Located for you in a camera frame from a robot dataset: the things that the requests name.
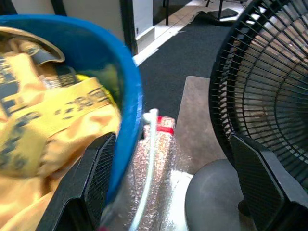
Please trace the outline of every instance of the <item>black carpet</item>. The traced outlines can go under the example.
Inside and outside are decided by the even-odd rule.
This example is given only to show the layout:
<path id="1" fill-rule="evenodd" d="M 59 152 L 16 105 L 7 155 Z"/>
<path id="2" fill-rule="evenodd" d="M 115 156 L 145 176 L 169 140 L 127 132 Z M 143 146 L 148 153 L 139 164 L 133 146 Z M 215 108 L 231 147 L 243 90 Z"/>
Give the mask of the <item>black carpet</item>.
<path id="1" fill-rule="evenodd" d="M 184 7 L 191 0 L 169 0 L 169 15 Z M 166 18 L 163 0 L 153 0 L 153 24 L 156 25 Z"/>
<path id="2" fill-rule="evenodd" d="M 187 76 L 209 78 L 216 55 L 230 27 L 207 24 L 206 14 L 194 21 L 140 66 L 145 111 L 177 119 Z"/>

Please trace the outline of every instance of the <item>white wall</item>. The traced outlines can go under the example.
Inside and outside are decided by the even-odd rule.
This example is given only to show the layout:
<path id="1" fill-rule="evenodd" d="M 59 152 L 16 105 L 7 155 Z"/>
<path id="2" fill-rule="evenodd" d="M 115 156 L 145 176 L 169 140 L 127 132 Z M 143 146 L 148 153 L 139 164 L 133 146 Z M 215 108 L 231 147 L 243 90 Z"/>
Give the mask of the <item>white wall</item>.
<path id="1" fill-rule="evenodd" d="M 51 0 L 12 0 L 19 14 L 54 14 Z M 93 22 L 124 42 L 120 0 L 63 0 L 67 16 Z"/>
<path id="2" fill-rule="evenodd" d="M 54 14 L 50 0 L 12 0 L 18 14 Z"/>
<path id="3" fill-rule="evenodd" d="M 135 35 L 153 26 L 153 0 L 133 0 Z"/>
<path id="4" fill-rule="evenodd" d="M 67 16 L 93 22 L 124 42 L 120 0 L 63 0 Z"/>

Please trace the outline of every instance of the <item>tile floor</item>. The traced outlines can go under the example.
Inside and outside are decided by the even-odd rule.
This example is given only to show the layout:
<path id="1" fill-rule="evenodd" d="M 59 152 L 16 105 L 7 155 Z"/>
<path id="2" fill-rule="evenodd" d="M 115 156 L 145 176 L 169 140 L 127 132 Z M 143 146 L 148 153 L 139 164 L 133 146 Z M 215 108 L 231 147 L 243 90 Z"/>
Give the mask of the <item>tile floor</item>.
<path id="1" fill-rule="evenodd" d="M 211 0 L 208 7 L 205 7 L 207 1 L 205 0 L 192 0 L 187 3 L 183 8 L 169 17 L 169 25 L 166 26 L 166 20 L 161 21 L 155 25 L 155 40 L 142 50 L 139 54 L 134 56 L 136 65 L 140 65 L 144 60 L 154 54 L 159 47 L 164 44 L 172 36 L 176 35 L 183 27 L 190 23 L 199 11 L 216 11 L 219 9 L 219 0 Z M 239 12 L 236 17 L 222 19 L 224 20 L 236 20 L 237 17 L 243 12 L 244 6 L 242 4 L 234 2 L 224 2 L 222 9 L 230 8 Z"/>

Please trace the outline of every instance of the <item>blue bucket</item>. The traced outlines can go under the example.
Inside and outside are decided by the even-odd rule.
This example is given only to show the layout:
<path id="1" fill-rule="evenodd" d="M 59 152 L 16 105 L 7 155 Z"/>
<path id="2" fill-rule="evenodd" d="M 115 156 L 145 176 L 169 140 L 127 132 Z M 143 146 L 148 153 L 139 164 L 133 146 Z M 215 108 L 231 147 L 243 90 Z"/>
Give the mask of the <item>blue bucket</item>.
<path id="1" fill-rule="evenodd" d="M 0 17 L 1 26 L 15 27 L 57 46 L 77 73 L 97 77 L 108 88 L 122 114 L 115 144 L 106 204 L 118 191 L 141 131 L 142 85 L 128 49 L 105 29 L 82 20 L 55 15 Z"/>

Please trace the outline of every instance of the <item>yellow towel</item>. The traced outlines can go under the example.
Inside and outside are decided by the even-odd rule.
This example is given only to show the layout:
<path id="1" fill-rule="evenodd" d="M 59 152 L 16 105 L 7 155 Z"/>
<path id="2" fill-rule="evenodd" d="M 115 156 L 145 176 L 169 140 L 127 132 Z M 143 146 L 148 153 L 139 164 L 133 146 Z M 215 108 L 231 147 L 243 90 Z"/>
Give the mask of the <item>yellow towel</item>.
<path id="1" fill-rule="evenodd" d="M 57 64 L 64 56 L 55 46 L 0 32 L 0 231 L 30 231 L 65 173 L 93 140 L 118 132 L 121 118 L 96 78 Z"/>

